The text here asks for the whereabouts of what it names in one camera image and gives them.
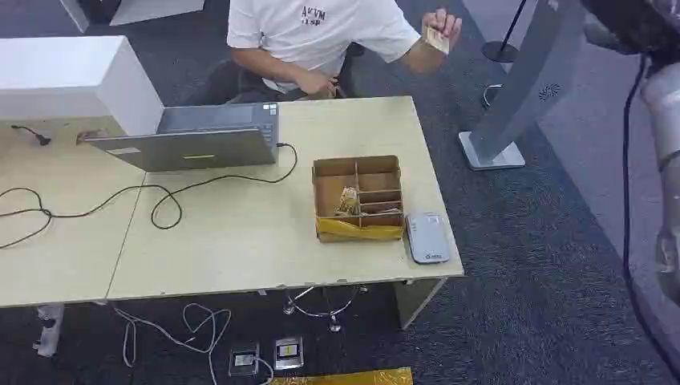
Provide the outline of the person's right hand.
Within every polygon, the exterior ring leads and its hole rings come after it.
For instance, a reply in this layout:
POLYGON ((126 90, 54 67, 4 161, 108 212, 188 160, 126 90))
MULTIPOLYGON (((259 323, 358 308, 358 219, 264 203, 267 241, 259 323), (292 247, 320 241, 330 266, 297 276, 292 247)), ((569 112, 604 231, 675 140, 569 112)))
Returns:
POLYGON ((294 82, 308 96, 328 99, 335 96, 338 80, 317 71, 300 70, 294 75, 294 82))

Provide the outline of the person's left hand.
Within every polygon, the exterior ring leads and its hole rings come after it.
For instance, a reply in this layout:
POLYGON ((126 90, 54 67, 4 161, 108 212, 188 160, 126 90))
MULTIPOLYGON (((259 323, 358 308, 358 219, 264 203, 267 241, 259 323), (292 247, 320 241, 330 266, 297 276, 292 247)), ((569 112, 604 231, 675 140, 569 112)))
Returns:
POLYGON ((446 8, 424 14, 423 22, 448 38, 450 43, 458 39, 463 26, 463 19, 449 14, 446 8))

